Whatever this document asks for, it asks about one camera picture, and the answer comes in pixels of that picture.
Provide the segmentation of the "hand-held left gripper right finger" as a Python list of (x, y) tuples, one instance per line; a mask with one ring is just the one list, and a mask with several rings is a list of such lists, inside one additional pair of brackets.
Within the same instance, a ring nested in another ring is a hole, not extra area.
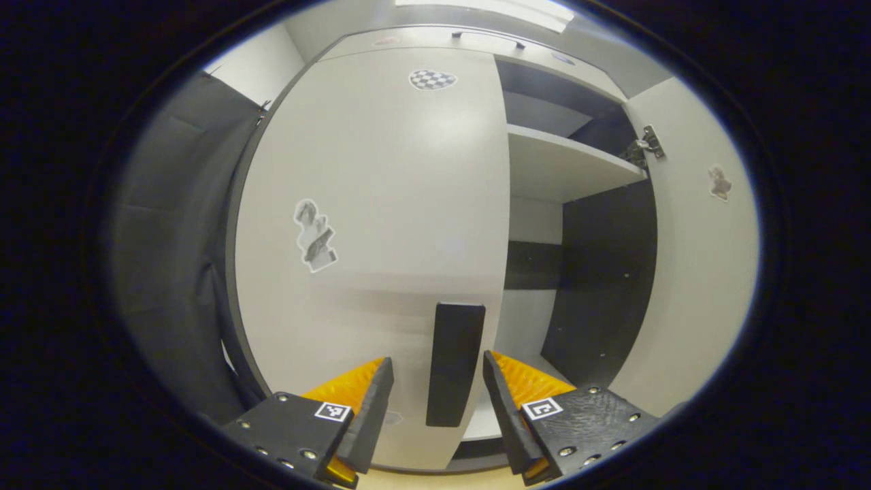
[(482, 354), (482, 375), (509, 466), (526, 486), (582, 474), (661, 421), (598, 384), (575, 387), (494, 350)]

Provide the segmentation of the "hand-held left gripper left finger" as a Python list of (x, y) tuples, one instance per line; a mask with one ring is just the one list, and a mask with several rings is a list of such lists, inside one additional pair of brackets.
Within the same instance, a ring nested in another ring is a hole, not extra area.
[(380, 357), (301, 396), (275, 393), (221, 434), (292, 474), (355, 489), (372, 466), (393, 385), (392, 359)]

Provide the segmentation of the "black door handle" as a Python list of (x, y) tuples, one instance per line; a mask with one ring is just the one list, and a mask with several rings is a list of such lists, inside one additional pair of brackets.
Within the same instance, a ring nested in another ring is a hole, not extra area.
[(485, 316), (482, 304), (436, 305), (426, 426), (461, 425), (475, 378)]

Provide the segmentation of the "white double-door shoe cabinet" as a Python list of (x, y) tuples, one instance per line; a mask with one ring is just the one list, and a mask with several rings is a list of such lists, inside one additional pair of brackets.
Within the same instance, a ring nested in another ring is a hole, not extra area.
[[(313, 64), (321, 61), (320, 56)], [(507, 125), (546, 131), (616, 157), (643, 136), (629, 121), (626, 108), (638, 94), (617, 103), (541, 69), (494, 58)], [(286, 87), (265, 126), (313, 64)], [(669, 75), (660, 82), (672, 77), (681, 80)], [(264, 131), (256, 137), (231, 198), (228, 261), (236, 331), (258, 387), (268, 389), (242, 327), (233, 251), (242, 187)], [(657, 219), (650, 176), (568, 203), (510, 195), (499, 323), (491, 347), (479, 352), (475, 373), (482, 385), (474, 410), (485, 388), (482, 354), (486, 350), (519, 357), (541, 354), (576, 387), (598, 384), (610, 390), (640, 333), (656, 258)]]

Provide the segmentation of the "white cabinet door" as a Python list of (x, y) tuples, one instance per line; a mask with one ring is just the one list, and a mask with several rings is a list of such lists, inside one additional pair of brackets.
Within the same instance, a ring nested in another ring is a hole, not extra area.
[(374, 463), (442, 470), (469, 425), (428, 426), (438, 304), (499, 323), (510, 162), (494, 56), (393, 48), (314, 63), (271, 115), (242, 187), (235, 285), (249, 348), (271, 391), (303, 394), (391, 357)]
[(640, 333), (610, 390), (656, 417), (689, 401), (734, 347), (753, 303), (760, 225), (752, 181), (721, 121), (683, 81), (629, 99), (647, 155), (657, 258)]

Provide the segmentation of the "metal door hinge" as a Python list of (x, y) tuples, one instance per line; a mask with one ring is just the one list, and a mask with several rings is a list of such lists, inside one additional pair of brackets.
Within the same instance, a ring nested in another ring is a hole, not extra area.
[(648, 167), (647, 156), (653, 155), (656, 159), (665, 158), (665, 150), (662, 148), (659, 137), (652, 125), (645, 125), (643, 135), (640, 139), (632, 140), (623, 152), (619, 153), (619, 158), (635, 165), (640, 169)]

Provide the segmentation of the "white cabinet drawer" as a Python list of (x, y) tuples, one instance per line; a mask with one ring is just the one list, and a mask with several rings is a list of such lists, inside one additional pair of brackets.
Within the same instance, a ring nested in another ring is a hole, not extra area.
[[(452, 38), (454, 30), (493, 32), (516, 38), (526, 44), (524, 50), (514, 49), (513, 43), (486, 36), (463, 36)], [(617, 103), (625, 103), (628, 96), (603, 70), (568, 54), (543, 46), (522, 37), (510, 36), (499, 31), (476, 30), (463, 26), (414, 25), (400, 26), (386, 30), (361, 32), (340, 38), (320, 56), (320, 60), (339, 58), (352, 54), (374, 52), (375, 50), (402, 48), (450, 48), (483, 52), (534, 69), (541, 69), (555, 76), (565, 78), (600, 94)]]

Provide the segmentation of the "black backdrop cloth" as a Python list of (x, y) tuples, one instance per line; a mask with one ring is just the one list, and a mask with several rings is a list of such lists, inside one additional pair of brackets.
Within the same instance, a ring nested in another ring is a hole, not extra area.
[(231, 186), (260, 117), (218, 78), (190, 78), (134, 143), (108, 226), (113, 297), (137, 350), (184, 408), (218, 425), (259, 400), (223, 336)]

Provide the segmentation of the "ceiling light panel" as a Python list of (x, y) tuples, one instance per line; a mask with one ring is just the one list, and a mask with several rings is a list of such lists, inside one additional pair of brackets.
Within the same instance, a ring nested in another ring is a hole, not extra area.
[(523, 20), (544, 30), (562, 33), (576, 17), (576, 12), (553, 0), (394, 0), (398, 8), (441, 6), (482, 10)]

